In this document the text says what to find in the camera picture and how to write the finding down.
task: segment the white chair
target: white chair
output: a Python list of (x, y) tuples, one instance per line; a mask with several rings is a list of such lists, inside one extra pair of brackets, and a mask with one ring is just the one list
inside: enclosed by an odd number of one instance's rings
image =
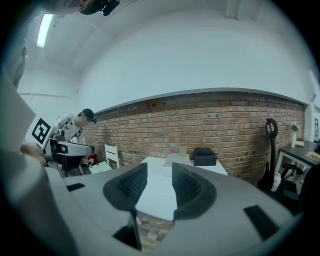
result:
[(116, 161), (117, 168), (120, 168), (117, 146), (109, 146), (105, 144), (104, 149), (105, 149), (105, 158), (106, 158), (107, 164), (110, 165), (109, 159), (111, 159), (113, 161)]

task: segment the white wall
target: white wall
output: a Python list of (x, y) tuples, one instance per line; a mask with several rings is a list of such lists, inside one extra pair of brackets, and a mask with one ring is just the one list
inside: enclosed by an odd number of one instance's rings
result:
[(313, 87), (307, 72), (278, 35), (253, 21), (175, 12), (123, 35), (87, 68), (79, 105), (98, 112), (188, 90), (258, 90), (308, 104)]
[(72, 72), (26, 69), (17, 92), (37, 116), (53, 123), (63, 114), (80, 112), (77, 108), (79, 82), (80, 76)]

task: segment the white table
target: white table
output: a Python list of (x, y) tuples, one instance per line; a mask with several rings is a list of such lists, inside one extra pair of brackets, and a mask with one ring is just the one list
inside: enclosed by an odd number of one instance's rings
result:
[[(164, 167), (166, 159), (147, 157), (142, 163), (148, 163), (147, 185), (135, 208), (145, 214), (172, 221), (177, 209), (176, 192), (172, 187), (172, 177), (164, 176), (171, 168)], [(211, 172), (228, 175), (220, 162), (216, 166), (199, 166)]]

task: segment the person's hand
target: person's hand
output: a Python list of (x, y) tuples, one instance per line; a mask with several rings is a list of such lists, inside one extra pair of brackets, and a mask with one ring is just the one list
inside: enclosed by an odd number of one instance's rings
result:
[(39, 161), (42, 167), (47, 166), (47, 161), (44, 157), (41, 147), (36, 143), (25, 142), (21, 145), (20, 153), (23, 155), (29, 155)]

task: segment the baseball cap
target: baseball cap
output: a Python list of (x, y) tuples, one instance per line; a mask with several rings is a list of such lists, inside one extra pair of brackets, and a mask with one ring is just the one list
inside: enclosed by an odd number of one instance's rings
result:
[(98, 11), (102, 11), (103, 15), (107, 16), (119, 5), (119, 3), (119, 0), (91, 0), (85, 9), (80, 10), (80, 13), (91, 15)]
[(90, 108), (85, 108), (84, 110), (82, 110), (82, 113), (85, 114), (87, 121), (91, 121), (95, 124), (97, 123), (95, 113)]

